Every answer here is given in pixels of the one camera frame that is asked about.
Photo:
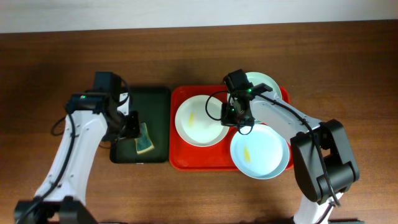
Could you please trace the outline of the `light blue plate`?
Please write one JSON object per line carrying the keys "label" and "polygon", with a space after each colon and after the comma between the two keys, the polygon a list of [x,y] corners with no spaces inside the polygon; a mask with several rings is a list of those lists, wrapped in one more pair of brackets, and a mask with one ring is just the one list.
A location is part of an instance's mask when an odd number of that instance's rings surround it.
{"label": "light blue plate", "polygon": [[253,179],[272,179],[283,173],[290,161],[287,141],[265,124],[241,128],[229,149],[238,170]]}

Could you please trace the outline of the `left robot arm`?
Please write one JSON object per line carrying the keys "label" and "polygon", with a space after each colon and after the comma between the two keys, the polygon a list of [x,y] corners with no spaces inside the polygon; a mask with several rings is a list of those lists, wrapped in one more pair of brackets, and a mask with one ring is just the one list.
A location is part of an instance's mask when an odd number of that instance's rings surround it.
{"label": "left robot arm", "polygon": [[137,112],[128,92],[88,91],[66,104],[65,129],[53,164],[32,200],[18,201],[16,223],[96,223],[86,207],[86,187],[94,157],[103,141],[140,135]]}

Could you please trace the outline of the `dark green tray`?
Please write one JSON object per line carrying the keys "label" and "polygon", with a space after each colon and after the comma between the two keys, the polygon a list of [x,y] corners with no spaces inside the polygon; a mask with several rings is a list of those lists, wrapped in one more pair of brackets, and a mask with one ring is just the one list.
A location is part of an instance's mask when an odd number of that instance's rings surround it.
{"label": "dark green tray", "polygon": [[163,163],[169,159],[170,90],[164,86],[132,86],[131,111],[138,112],[147,126],[154,148],[136,151],[135,139],[120,139],[111,146],[109,158],[113,163]]}

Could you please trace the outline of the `mint green plate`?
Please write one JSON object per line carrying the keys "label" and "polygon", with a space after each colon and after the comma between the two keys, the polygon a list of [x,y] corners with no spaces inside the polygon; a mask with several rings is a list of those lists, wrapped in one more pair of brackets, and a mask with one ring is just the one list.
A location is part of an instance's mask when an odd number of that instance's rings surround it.
{"label": "mint green plate", "polygon": [[282,92],[276,82],[269,76],[260,72],[245,72],[248,80],[253,84],[253,87],[245,91],[236,91],[228,93],[227,102],[233,105],[237,110],[242,111],[250,108],[251,114],[254,117],[254,124],[267,123],[262,117],[260,105],[265,102],[259,95],[267,93],[269,98],[275,97],[282,99]]}

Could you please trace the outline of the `green yellow sponge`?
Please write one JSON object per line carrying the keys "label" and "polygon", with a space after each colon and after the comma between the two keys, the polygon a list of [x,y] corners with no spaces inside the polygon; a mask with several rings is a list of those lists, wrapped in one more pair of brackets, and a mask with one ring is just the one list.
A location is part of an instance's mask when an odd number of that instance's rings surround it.
{"label": "green yellow sponge", "polygon": [[141,123],[139,127],[141,134],[138,138],[135,138],[136,152],[138,154],[143,154],[153,150],[155,147],[149,137],[149,132],[146,123]]}

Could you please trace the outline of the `red plastic tray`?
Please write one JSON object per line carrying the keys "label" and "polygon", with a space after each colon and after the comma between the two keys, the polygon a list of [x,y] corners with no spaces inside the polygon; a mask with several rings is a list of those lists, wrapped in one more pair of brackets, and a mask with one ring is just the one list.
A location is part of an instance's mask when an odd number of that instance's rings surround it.
{"label": "red plastic tray", "polygon": [[217,144],[209,147],[196,147],[185,142],[175,128],[175,114],[178,107],[188,98],[196,95],[211,95],[216,91],[217,99],[226,101],[224,85],[185,85],[171,94],[169,161],[178,170],[185,171],[235,171],[238,168],[230,155],[230,143],[237,129],[229,128],[227,135]]}

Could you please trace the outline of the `white plate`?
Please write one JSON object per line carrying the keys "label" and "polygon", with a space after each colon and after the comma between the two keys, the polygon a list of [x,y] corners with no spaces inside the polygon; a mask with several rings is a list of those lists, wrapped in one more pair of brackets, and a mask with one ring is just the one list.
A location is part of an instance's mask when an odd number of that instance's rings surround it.
{"label": "white plate", "polygon": [[197,95],[185,100],[175,114],[175,127],[178,135],[187,143],[197,147],[209,147],[223,140],[229,127],[211,119],[221,116],[222,102],[208,95]]}

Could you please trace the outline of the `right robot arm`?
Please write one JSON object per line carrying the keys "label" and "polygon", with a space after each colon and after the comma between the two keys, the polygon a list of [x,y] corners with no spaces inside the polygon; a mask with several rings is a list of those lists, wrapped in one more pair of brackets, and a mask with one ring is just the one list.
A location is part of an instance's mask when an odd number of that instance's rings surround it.
{"label": "right robot arm", "polygon": [[227,89],[234,101],[223,105],[221,123],[238,129],[230,145],[236,167],[252,178],[268,179],[279,173],[284,159],[292,159],[303,197],[287,223],[328,223],[359,179],[343,125],[308,117],[265,84],[229,84]]}

